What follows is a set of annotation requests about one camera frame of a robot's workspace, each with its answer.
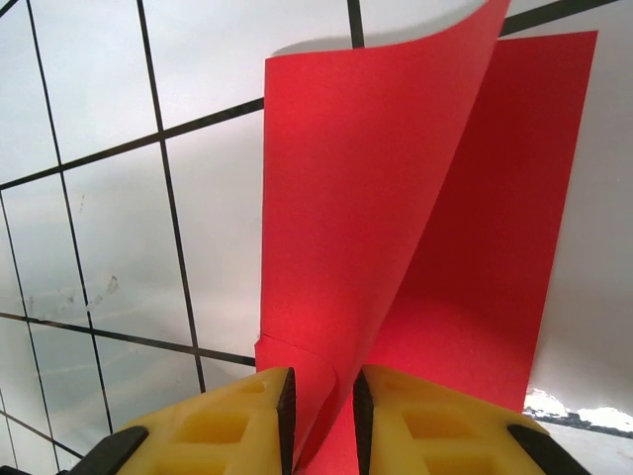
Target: red paper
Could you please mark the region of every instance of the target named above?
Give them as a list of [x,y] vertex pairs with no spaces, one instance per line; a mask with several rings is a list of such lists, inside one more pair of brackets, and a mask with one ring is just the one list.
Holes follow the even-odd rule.
[[507,3],[491,0],[415,42],[266,63],[257,367],[290,364],[307,372],[284,347],[322,360],[310,378],[298,380],[296,455],[301,450],[304,463],[396,297]]
[[[499,42],[368,363],[521,411],[596,32]],[[358,473],[351,404],[309,474]]]

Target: grid pattern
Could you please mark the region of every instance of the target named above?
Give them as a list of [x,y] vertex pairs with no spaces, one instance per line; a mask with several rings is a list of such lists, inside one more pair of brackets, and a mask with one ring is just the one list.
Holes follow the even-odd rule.
[[[593,1],[567,1],[559,0],[554,3],[544,5],[542,7],[532,9],[517,15],[508,17],[503,24],[501,31],[502,36],[510,35],[516,32],[520,32],[532,27],[536,27],[548,22],[559,20],[565,17],[581,13],[583,11],[596,8],[607,3],[612,3],[615,0],[593,0]],[[42,355],[45,354],[45,350],[40,347],[39,341],[42,341],[42,334],[45,335],[60,335],[59,332],[65,332],[65,334],[75,333],[77,335],[87,335],[89,341],[84,339],[78,339],[81,341],[81,348],[86,349],[83,354],[86,358],[94,358],[94,364],[91,363],[91,367],[94,367],[96,372],[96,379],[92,381],[95,388],[99,389],[101,402],[94,402],[93,404],[101,404],[105,414],[105,419],[101,421],[104,431],[112,433],[120,421],[124,419],[123,416],[114,417],[112,405],[110,399],[112,395],[107,390],[108,387],[108,375],[107,368],[103,362],[104,352],[108,352],[106,348],[110,343],[117,341],[125,347],[134,348],[132,351],[137,351],[136,347],[148,348],[146,351],[151,353],[155,349],[168,350],[170,352],[186,355],[188,358],[193,358],[192,374],[197,381],[197,387],[192,391],[205,391],[210,387],[210,381],[205,378],[205,365],[210,361],[221,361],[230,364],[242,365],[246,368],[246,371],[252,371],[254,367],[254,358],[248,355],[237,354],[236,352],[227,351],[223,349],[211,349],[205,348],[200,345],[199,335],[197,332],[197,320],[194,315],[194,299],[192,298],[190,278],[188,276],[188,265],[185,259],[185,244],[183,243],[183,236],[181,234],[181,220],[179,219],[179,208],[177,207],[177,193],[174,191],[174,180],[172,168],[174,166],[173,158],[170,159],[172,147],[169,140],[194,134],[197,131],[208,128],[210,126],[217,126],[227,121],[233,121],[238,118],[249,116],[263,110],[264,101],[263,98],[258,98],[243,102],[241,104],[229,107],[218,112],[200,117],[195,120],[181,123],[179,125],[165,127],[163,123],[163,113],[161,112],[161,97],[159,95],[159,84],[157,83],[157,74],[154,68],[154,60],[152,58],[153,45],[150,41],[151,35],[151,23],[147,19],[145,12],[145,5],[143,0],[136,1],[137,12],[137,27],[140,31],[140,37],[142,41],[142,52],[144,54],[146,69],[146,77],[148,79],[151,106],[153,110],[153,116],[155,121],[155,130],[148,135],[116,144],[115,146],[109,146],[99,151],[90,152],[80,157],[64,160],[65,155],[62,153],[62,147],[57,136],[57,120],[55,119],[59,113],[55,109],[54,103],[51,101],[49,94],[49,87],[47,85],[48,75],[45,71],[45,58],[43,59],[43,53],[41,52],[41,40],[39,39],[39,29],[37,22],[37,15],[34,13],[34,6],[31,0],[11,0],[6,3],[0,9],[0,18],[8,14],[12,9],[18,8],[19,5],[25,5],[28,12],[29,26],[32,34],[33,46],[35,48],[37,67],[39,71],[41,87],[44,94],[45,101],[45,114],[49,126],[49,134],[52,140],[52,147],[54,150],[55,163],[44,169],[38,169],[31,173],[23,174],[18,177],[11,178],[4,183],[0,184],[0,205],[2,206],[4,226],[6,227],[6,233],[8,237],[8,243],[11,250],[11,258],[13,260],[13,266],[15,269],[15,275],[17,277],[17,285],[20,294],[20,308],[15,313],[1,313],[0,318],[3,322],[9,325],[9,322],[13,322],[16,325],[26,326],[28,334],[28,341],[32,352],[32,359],[37,372],[37,386],[42,396],[42,404],[44,411],[45,425],[39,426],[38,422],[25,421],[23,418],[19,418],[12,412],[11,407],[5,406],[5,398],[2,397],[0,392],[0,398],[2,399],[2,411],[0,412],[6,420],[6,430],[11,442],[11,451],[13,460],[18,466],[19,456],[17,455],[16,448],[14,446],[15,433],[26,429],[29,433],[35,434],[37,437],[51,442],[53,446],[52,457],[54,459],[54,466],[57,470],[63,469],[68,466],[68,463],[64,460],[73,460],[73,457],[80,458],[85,450],[77,447],[72,447],[60,440],[55,436],[55,428],[51,420],[54,419],[53,414],[49,406],[50,396],[46,390],[46,378],[47,371],[43,370],[43,364],[45,361],[42,359]],[[347,5],[347,19],[349,25],[349,36],[351,45],[354,48],[362,48],[365,45],[365,35],[363,34],[363,21],[361,18],[361,4],[359,0],[348,0]],[[155,165],[161,168],[162,180],[164,181],[164,189],[167,195],[167,206],[169,210],[170,228],[173,234],[173,244],[175,246],[175,260],[177,264],[179,281],[184,299],[184,313],[186,314],[186,322],[188,324],[188,337],[182,337],[179,341],[169,341],[168,338],[161,339],[157,337],[147,337],[139,334],[131,334],[126,332],[119,332],[114,330],[104,330],[99,328],[94,315],[94,309],[96,309],[96,300],[99,298],[91,298],[90,296],[90,283],[86,278],[85,272],[85,258],[81,252],[81,242],[76,229],[76,223],[78,214],[83,209],[83,197],[79,210],[76,207],[73,208],[72,193],[70,191],[72,180],[74,176],[70,176],[68,173],[71,170],[76,170],[86,165],[93,164],[105,159],[115,160],[116,157],[120,157],[125,153],[134,152],[147,148],[149,146],[157,146],[159,151],[159,160],[156,160]],[[80,295],[76,296],[83,312],[85,313],[85,323],[80,321],[63,322],[60,319],[43,318],[41,316],[34,316],[33,301],[27,295],[24,289],[24,276],[21,274],[21,265],[19,250],[17,249],[17,237],[15,233],[12,233],[13,221],[11,219],[11,207],[15,202],[15,198],[9,199],[8,193],[10,190],[17,190],[20,187],[29,186],[33,183],[44,183],[47,179],[57,177],[60,185],[60,192],[62,196],[63,210],[65,222],[68,226],[68,236],[71,243],[71,254],[73,257],[73,265],[76,267],[76,279],[78,280],[80,287]],[[116,279],[111,281],[108,288],[115,288]],[[50,332],[40,332],[41,329],[49,329]],[[214,383],[224,384],[224,381],[214,381]]]

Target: square hole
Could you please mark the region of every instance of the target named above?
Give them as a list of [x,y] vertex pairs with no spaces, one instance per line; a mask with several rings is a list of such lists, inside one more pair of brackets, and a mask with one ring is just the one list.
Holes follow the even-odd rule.
[[495,460],[487,455],[461,455],[428,457],[424,459],[430,475],[498,475]]
[[177,441],[189,443],[238,443],[248,414],[235,411],[203,411],[191,416],[180,428]]
[[450,409],[403,412],[408,431],[413,438],[467,438],[473,432],[464,417]]

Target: red paper sheet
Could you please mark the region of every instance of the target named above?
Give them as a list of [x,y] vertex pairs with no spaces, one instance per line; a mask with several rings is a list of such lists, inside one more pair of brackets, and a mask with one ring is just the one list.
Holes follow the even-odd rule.
[[304,462],[323,441],[396,297],[507,3],[491,0],[415,42],[266,63],[256,357],[258,369],[297,369],[296,454],[301,450]]
[[[368,363],[522,410],[595,38],[497,44]],[[349,401],[308,473],[358,473]]]

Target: yellow plastic part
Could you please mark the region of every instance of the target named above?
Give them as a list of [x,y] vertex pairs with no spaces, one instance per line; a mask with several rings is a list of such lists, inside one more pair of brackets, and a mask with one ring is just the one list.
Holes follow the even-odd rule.
[[547,433],[520,414],[384,366],[366,365],[374,404],[370,475],[542,475],[506,430]]
[[276,408],[287,373],[262,371],[128,423],[149,436],[118,475],[280,474]]

